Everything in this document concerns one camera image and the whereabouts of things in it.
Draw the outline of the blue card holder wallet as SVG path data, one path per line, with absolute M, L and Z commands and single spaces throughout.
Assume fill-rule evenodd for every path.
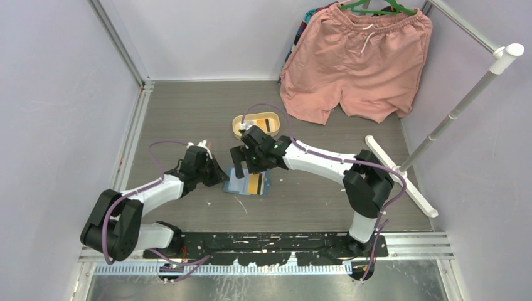
M 235 176 L 235 168 L 230 167 L 228 170 L 229 175 L 229 181 L 224 183 L 223 191 L 226 193 L 232 193 L 232 194 L 239 194 L 239 195 L 247 195 L 249 194 L 246 192 L 247 184 L 248 184 L 248 177 L 250 173 L 248 172 L 248 169 L 243 169 L 245 177 L 242 179 L 237 179 Z M 265 193 L 263 195 L 257 195 L 257 196 L 264 196 L 268 193 L 268 189 L 270 186 L 270 174 L 268 171 L 265 171 L 266 176 L 266 187 L 265 187 Z

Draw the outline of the gold striped credit card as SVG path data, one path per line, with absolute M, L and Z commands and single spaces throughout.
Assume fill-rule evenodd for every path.
M 265 173 L 250 174 L 248 177 L 248 184 L 246 192 L 249 195 L 263 195 L 266 187 Z

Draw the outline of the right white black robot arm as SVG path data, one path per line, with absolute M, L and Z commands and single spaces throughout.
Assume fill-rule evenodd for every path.
M 348 248 L 358 258 L 373 248 L 378 216 L 394 187 L 389 172 L 374 153 L 341 154 L 311 147 L 289 136 L 278 139 L 251 125 L 242 132 L 242 144 L 230 154 L 237 178 L 243 170 L 259 174 L 274 168 L 304 171 L 340 184 L 354 211 Z

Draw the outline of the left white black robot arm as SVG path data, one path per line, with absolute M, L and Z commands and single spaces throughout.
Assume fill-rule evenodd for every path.
M 80 242 L 103 254 L 108 264 L 123 261 L 137 250 L 177 258 L 185 245 L 181 229 L 163 221 L 142 224 L 143 217 L 188 195 L 199 184 L 212 187 L 228 180 L 205 145 L 191 145 L 177 166 L 155 181 L 122 192 L 104 190 L 83 227 Z

